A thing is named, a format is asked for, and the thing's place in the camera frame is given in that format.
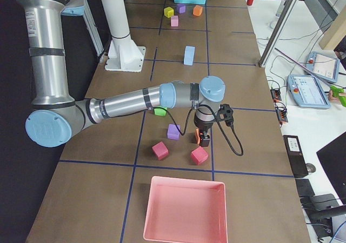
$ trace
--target gray floor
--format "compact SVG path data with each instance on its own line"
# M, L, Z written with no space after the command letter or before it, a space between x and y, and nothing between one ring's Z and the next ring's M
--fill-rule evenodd
M305 0L305 3L318 25L322 24L324 26L337 16L337 13L331 9L326 0Z

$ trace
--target black stand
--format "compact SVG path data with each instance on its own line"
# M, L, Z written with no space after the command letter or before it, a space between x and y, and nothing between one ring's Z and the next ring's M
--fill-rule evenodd
M313 225L319 238L332 237L331 217L346 214L346 205L339 206L332 194L305 197L301 203L312 224L324 225Z

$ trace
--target yellow cube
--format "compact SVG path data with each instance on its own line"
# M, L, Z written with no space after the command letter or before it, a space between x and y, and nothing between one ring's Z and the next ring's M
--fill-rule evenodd
M174 15L174 9L172 7L166 7L163 12L167 18L171 18Z

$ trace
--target table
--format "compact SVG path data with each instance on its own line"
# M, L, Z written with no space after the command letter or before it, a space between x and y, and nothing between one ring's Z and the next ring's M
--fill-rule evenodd
M27 242L147 242L145 213L157 175L224 182L229 242L309 242L265 73L256 66L260 54L245 0L207 0L200 17L187 5L177 28L162 16L167 6L173 0L127 0L131 36L147 47L142 72L109 72L100 63L86 97L219 76L244 156L231 153L216 125L209 158L196 166L192 122L176 141L166 139L171 120L151 111L104 121L66 144ZM183 65L186 45L196 47L193 66ZM170 112L182 125L187 111ZM162 161L151 150L160 140L170 152Z
M273 21L275 21L275 12L279 4L280 1L275 0L255 0L253 5L248 7L251 22L257 38L270 37L272 32L270 25L273 26ZM320 27L317 25L306 4L299 1L293 9L280 38L300 38L317 31L319 28ZM321 30L319 30L309 46L308 44L314 35L299 40L279 40L276 47L295 60L297 60L302 54L299 62L303 62L312 45L317 39L321 38L321 34ZM267 41L261 39L258 39L257 41L259 51L260 53L263 53ZM318 42L313 51L336 57L333 51L322 50L318 45ZM270 72L272 63L278 55L280 55L280 53L274 51L270 56L265 67L265 72L267 76L270 76L270 78L273 78L283 86L283 80ZM272 72L286 80L291 69L291 64L288 64L286 60L277 58L274 61ZM343 66L340 66L340 72L345 73ZM299 66L296 66L292 73L298 75L305 74ZM344 86L346 84L346 77L339 75L338 84ZM322 87L325 91L329 91L329 88L326 85L322 84ZM281 94L286 94L285 88L281 89ZM315 165L316 172L308 176L315 194L320 195L332 193L336 198L338 198L323 171L323 167L318 160L316 152L346 131L346 122L340 121L344 119L346 109L338 104L332 104L331 108L327 110L304 109L296 106L289 94L286 97L283 96L283 100L287 105L289 122L282 126L282 134L298 136L305 162ZM309 227L309 232L311 241L317 242L315 232L311 227Z

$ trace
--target computer monitor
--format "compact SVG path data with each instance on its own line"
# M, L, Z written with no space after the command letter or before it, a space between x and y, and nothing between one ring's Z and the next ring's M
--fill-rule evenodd
M346 203L346 132L317 152L318 159L334 187L335 192ZM333 232L346 220L345 215L336 215L331 218ZM336 239L346 242L346 227L338 232Z

